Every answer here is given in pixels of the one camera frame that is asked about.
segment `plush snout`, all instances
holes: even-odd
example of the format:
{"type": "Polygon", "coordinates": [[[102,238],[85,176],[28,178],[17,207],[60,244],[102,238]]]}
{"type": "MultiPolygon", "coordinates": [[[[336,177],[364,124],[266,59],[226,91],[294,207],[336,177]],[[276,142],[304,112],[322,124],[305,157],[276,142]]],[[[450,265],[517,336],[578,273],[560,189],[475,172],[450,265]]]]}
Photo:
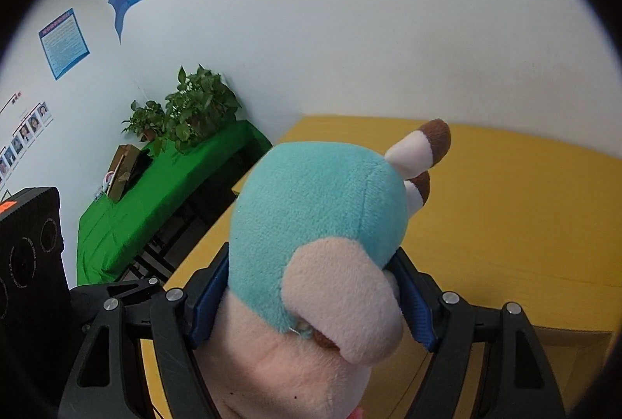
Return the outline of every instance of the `plush snout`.
{"type": "Polygon", "coordinates": [[[351,364],[388,358],[402,339],[394,285],[358,242],[330,237],[299,247],[285,269],[285,308],[351,364]]]}

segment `brown plush tip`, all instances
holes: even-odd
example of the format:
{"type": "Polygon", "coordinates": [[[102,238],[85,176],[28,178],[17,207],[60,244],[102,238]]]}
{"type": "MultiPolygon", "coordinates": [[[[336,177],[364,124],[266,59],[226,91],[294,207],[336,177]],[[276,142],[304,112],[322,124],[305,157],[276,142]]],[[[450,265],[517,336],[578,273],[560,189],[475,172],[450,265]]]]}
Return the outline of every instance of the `brown plush tip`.
{"type": "Polygon", "coordinates": [[[408,179],[408,181],[415,184],[425,205],[425,202],[427,202],[427,199],[430,197],[430,174],[428,171],[426,170],[417,175],[414,179],[408,179]]]}
{"type": "Polygon", "coordinates": [[[315,343],[323,349],[339,350],[339,347],[337,347],[337,344],[335,344],[334,341],[316,329],[313,330],[313,340],[315,340],[315,343]]]}
{"type": "Polygon", "coordinates": [[[452,134],[449,125],[443,119],[428,121],[419,128],[430,142],[432,149],[432,166],[445,157],[452,144],[452,134]]]}

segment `metal screw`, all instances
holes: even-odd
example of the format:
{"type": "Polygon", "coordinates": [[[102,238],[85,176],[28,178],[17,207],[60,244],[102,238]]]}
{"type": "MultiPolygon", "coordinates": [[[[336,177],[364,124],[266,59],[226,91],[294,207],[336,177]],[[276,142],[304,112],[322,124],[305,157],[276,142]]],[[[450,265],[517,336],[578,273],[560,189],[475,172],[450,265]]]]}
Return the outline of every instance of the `metal screw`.
{"type": "Polygon", "coordinates": [[[508,309],[508,312],[514,315],[520,314],[522,312],[522,308],[518,303],[514,303],[513,301],[510,301],[507,305],[506,308],[508,309]]]}
{"type": "Polygon", "coordinates": [[[181,300],[183,297],[183,290],[179,288],[171,289],[166,293],[166,299],[169,301],[181,300]]]}
{"type": "Polygon", "coordinates": [[[104,302],[104,310],[108,310],[108,311],[114,310],[118,306],[119,306],[119,300],[117,300],[116,298],[108,298],[104,302]]]}
{"type": "Polygon", "coordinates": [[[453,291],[447,291],[446,293],[443,293],[443,301],[448,305],[455,305],[458,301],[460,301],[460,297],[453,291]]]}

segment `blue gripper pad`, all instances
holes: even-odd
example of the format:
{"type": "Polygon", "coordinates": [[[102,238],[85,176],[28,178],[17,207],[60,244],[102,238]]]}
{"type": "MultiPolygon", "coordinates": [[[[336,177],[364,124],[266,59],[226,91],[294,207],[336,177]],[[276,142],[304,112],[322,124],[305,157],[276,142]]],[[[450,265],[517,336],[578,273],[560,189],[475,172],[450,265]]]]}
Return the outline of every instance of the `blue gripper pad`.
{"type": "Polygon", "coordinates": [[[196,349],[206,341],[214,326],[216,312],[229,280],[229,256],[225,257],[214,272],[194,307],[192,326],[188,334],[190,346],[196,349]]]}
{"type": "Polygon", "coordinates": [[[430,307],[425,303],[402,262],[392,260],[390,270],[397,279],[399,307],[411,330],[412,337],[427,351],[432,352],[437,344],[437,337],[433,330],[430,307]]]}

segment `wall poster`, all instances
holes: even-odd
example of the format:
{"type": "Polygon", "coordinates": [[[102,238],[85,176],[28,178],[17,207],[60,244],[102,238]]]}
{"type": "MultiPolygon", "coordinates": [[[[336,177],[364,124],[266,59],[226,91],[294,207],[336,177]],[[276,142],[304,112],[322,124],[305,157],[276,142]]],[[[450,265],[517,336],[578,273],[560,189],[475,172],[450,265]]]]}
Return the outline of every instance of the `wall poster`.
{"type": "Polygon", "coordinates": [[[56,80],[90,54],[73,8],[42,29],[39,39],[56,80]]]}
{"type": "Polygon", "coordinates": [[[24,114],[24,118],[13,132],[13,138],[0,150],[0,189],[9,180],[28,148],[53,120],[45,101],[38,103],[30,112],[24,114]]]}

